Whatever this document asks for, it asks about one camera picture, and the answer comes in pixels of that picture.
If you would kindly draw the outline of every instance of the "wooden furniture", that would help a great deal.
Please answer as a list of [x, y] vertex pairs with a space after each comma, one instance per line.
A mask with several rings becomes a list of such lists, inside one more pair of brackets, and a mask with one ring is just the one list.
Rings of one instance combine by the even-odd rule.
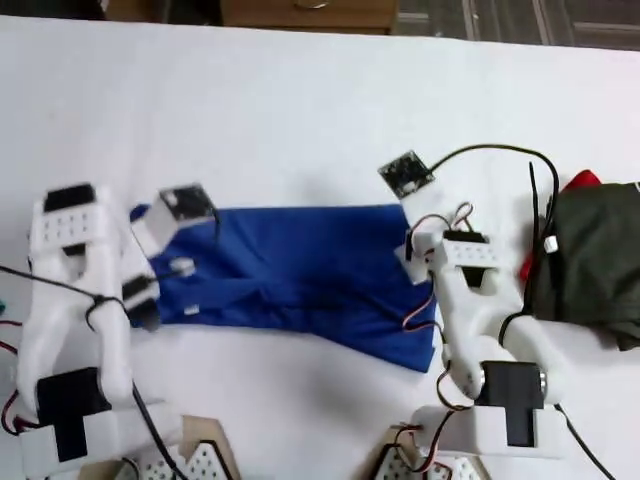
[[640, 50], [640, 2], [401, 0], [394, 33]]
[[225, 26], [315, 32], [390, 32], [396, 0], [222, 0]]

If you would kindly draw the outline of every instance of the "white robotic arm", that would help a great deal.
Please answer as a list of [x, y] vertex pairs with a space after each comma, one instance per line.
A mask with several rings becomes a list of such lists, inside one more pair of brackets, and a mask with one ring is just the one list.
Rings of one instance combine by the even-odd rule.
[[[90, 184], [50, 191], [36, 204], [30, 264], [33, 276], [48, 283], [34, 282], [17, 378], [40, 423], [20, 434], [29, 478], [76, 471], [154, 443], [133, 407], [128, 314], [159, 296], [148, 258], [181, 228], [212, 219], [215, 208], [199, 185], [161, 191], [133, 225], [106, 188]], [[98, 366], [55, 373], [67, 334], [85, 322], [99, 338]], [[155, 401], [145, 410], [166, 443], [180, 440], [181, 416], [170, 405]]]
[[[522, 308], [516, 279], [505, 269], [500, 249], [480, 233], [458, 230], [456, 225], [464, 219], [424, 216], [425, 205], [443, 200], [437, 188], [427, 186], [435, 180], [435, 168], [477, 148], [516, 150], [546, 160], [518, 147], [476, 145], [449, 154], [431, 169], [413, 152], [379, 169], [401, 201], [409, 224], [414, 225], [396, 255], [414, 283], [427, 280], [427, 272], [434, 278], [443, 340], [446, 338], [443, 363], [473, 401], [470, 408], [449, 415], [447, 428], [439, 432], [448, 408], [419, 409], [411, 421], [421, 427], [414, 438], [425, 456], [435, 438], [440, 452], [561, 458], [566, 450], [565, 436], [560, 433], [566, 429], [566, 420], [551, 406], [563, 392], [562, 356], [531, 316], [514, 319], [500, 345], [497, 337], [502, 322]], [[556, 180], [555, 169], [550, 168]], [[432, 224], [437, 228], [416, 231], [430, 217], [439, 219]]]
[[[443, 362], [474, 405], [457, 412], [439, 440], [440, 451], [476, 455], [562, 458], [564, 416], [552, 408], [564, 386], [563, 358], [537, 320], [514, 319], [504, 348], [501, 323], [521, 305], [515, 280], [499, 251], [478, 233], [447, 231], [433, 244], [429, 269], [443, 318]], [[446, 409], [423, 407], [412, 418], [422, 425], [418, 446], [431, 446]]]

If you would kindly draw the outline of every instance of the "perforated metal plate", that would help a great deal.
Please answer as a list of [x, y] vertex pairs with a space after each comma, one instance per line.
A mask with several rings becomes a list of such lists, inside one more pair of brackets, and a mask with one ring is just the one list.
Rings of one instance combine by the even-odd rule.
[[489, 480], [485, 476], [481, 476], [473, 466], [473, 463], [466, 457], [443, 459], [441, 461], [451, 468], [451, 477], [449, 477], [447, 469], [438, 468], [436, 465], [427, 473], [428, 480]]
[[[176, 449], [172, 449], [171, 456], [189, 480], [231, 480], [229, 470], [213, 442], [203, 442], [198, 445], [186, 464]], [[170, 480], [173, 478], [171, 468], [162, 460], [159, 453], [154, 458], [144, 456], [137, 459], [136, 465], [140, 471], [140, 480]], [[115, 480], [137, 480], [137, 478], [135, 468], [124, 464]]]
[[404, 464], [392, 444], [384, 446], [374, 480], [412, 480], [411, 470]]

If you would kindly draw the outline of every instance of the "dark green cloth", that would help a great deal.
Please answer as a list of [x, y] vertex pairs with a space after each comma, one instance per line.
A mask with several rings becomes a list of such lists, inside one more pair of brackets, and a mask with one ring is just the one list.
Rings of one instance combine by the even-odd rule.
[[559, 252], [545, 255], [533, 297], [538, 318], [597, 326], [621, 350], [640, 346], [640, 189], [567, 190], [554, 215]]

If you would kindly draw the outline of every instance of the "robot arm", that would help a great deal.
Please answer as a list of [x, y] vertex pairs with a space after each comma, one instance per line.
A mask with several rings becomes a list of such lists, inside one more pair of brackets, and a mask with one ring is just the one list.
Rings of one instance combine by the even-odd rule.
[[[50, 191], [35, 205], [32, 273], [71, 288], [34, 282], [24, 324], [18, 390], [41, 425], [20, 434], [29, 478], [76, 471], [153, 444], [142, 415], [131, 406], [128, 314], [159, 296], [148, 258], [181, 228], [212, 218], [216, 211], [199, 185], [161, 191], [131, 226], [109, 191], [89, 184]], [[117, 301], [87, 315], [100, 297]], [[98, 366], [54, 373], [70, 329], [85, 323], [99, 338]], [[166, 443], [179, 441], [182, 420], [170, 405], [155, 401], [146, 409]]]
[[[561, 458], [565, 419], [545, 404], [562, 396], [563, 359], [537, 320], [513, 320], [504, 348], [501, 322], [517, 311], [520, 295], [499, 252], [479, 233], [445, 231], [432, 245], [429, 269], [447, 344], [443, 361], [474, 405], [457, 412], [439, 440], [440, 451], [476, 455]], [[423, 407], [412, 423], [424, 428], [416, 443], [430, 447], [446, 409]]]

